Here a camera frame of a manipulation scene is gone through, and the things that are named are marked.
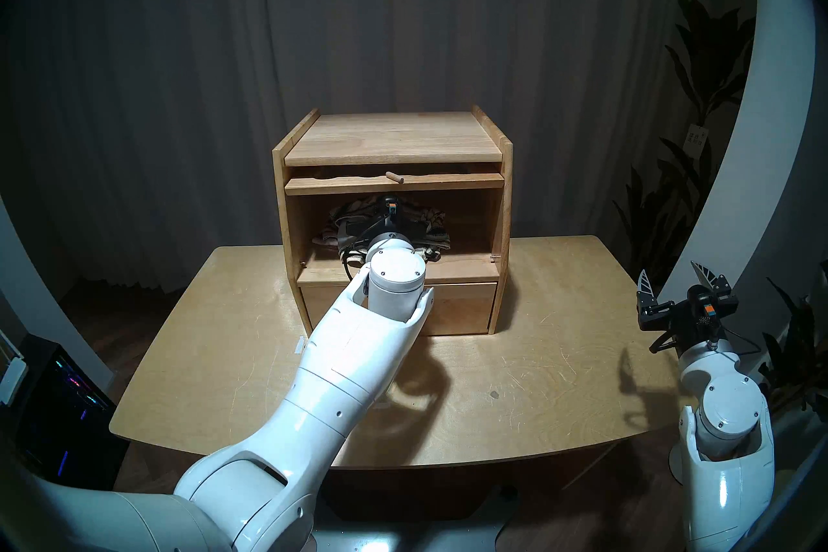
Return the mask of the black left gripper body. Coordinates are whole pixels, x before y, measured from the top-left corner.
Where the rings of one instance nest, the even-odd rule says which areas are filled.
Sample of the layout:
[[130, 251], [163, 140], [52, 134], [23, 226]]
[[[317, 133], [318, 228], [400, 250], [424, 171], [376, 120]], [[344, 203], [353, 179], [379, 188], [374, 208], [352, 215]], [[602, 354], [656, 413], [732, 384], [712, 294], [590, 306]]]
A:
[[356, 245], [374, 245], [393, 238], [412, 244], [422, 240], [422, 223], [405, 215], [398, 197], [383, 197], [373, 218], [348, 223], [348, 238]]

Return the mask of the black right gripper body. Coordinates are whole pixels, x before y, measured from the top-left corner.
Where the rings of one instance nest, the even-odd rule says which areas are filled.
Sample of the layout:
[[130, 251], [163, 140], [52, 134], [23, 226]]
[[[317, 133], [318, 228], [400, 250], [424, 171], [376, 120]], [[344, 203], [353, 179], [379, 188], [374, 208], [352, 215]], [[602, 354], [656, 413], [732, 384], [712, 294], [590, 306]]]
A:
[[649, 310], [650, 314], [638, 316], [642, 331], [661, 331], [661, 336], [650, 345], [650, 353], [674, 349], [681, 357], [698, 344], [718, 342], [720, 318], [717, 310], [691, 299], [692, 293], [690, 288], [682, 302], [658, 303]]

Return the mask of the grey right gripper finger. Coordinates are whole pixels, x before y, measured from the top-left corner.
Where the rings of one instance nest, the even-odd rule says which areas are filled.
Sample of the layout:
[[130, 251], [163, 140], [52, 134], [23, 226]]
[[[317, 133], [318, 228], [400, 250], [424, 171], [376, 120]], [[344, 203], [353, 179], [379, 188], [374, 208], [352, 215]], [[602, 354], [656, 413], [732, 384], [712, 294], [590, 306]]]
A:
[[653, 293], [648, 274], [646, 270], [641, 270], [637, 279], [637, 314], [648, 315], [649, 310], [657, 305], [658, 301]]
[[714, 309], [737, 309], [739, 300], [731, 288], [726, 277], [717, 275], [708, 267], [696, 261], [691, 261], [699, 281], [698, 286], [691, 287], [691, 299], [698, 300], [703, 306], [709, 305]]

